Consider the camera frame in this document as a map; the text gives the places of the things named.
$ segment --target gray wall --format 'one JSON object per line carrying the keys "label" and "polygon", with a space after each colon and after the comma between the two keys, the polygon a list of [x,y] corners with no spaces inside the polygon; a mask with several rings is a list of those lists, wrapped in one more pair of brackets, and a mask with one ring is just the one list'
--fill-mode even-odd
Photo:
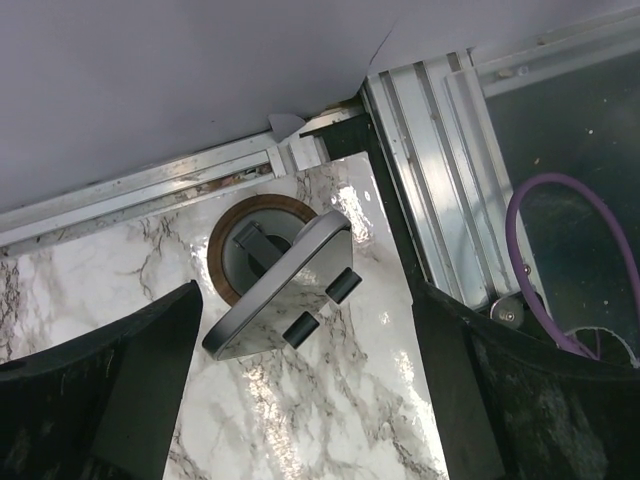
{"label": "gray wall", "polygon": [[368,71],[632,3],[2,2],[0,211],[313,115]]}

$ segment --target purple cable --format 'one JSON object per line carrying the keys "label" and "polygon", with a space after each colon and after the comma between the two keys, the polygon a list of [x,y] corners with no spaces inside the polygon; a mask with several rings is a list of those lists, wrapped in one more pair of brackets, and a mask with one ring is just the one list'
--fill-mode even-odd
{"label": "purple cable", "polygon": [[511,265],[513,266],[514,273],[516,274],[516,279],[518,280],[518,284],[520,285],[520,289],[522,290],[525,300],[529,304],[529,308],[531,308],[531,311],[540,322],[540,325],[542,325],[542,328],[545,329],[561,349],[575,353],[576,355],[596,359],[597,356],[591,352],[591,350],[577,340],[573,340],[566,336],[549,316],[544,305],[542,305],[542,302],[538,300],[538,296],[529,281],[529,277],[526,273],[526,267],[520,253],[520,248],[518,247],[516,219],[522,199],[529,190],[545,183],[559,183],[575,190],[586,198],[596,210],[598,210],[604,221],[609,226],[609,229],[618,244],[618,248],[622,253],[624,264],[627,268],[627,274],[629,275],[629,281],[631,283],[631,291],[633,292],[633,298],[636,304],[636,313],[640,320],[640,276],[638,275],[638,268],[622,227],[611,210],[609,210],[609,207],[607,207],[605,203],[600,200],[600,198],[598,198],[598,196],[586,185],[575,178],[571,178],[568,175],[563,175],[561,173],[543,173],[528,179],[514,192],[513,197],[511,197],[509,207],[507,208],[506,219],[507,249],[509,251],[509,258],[511,259]]}

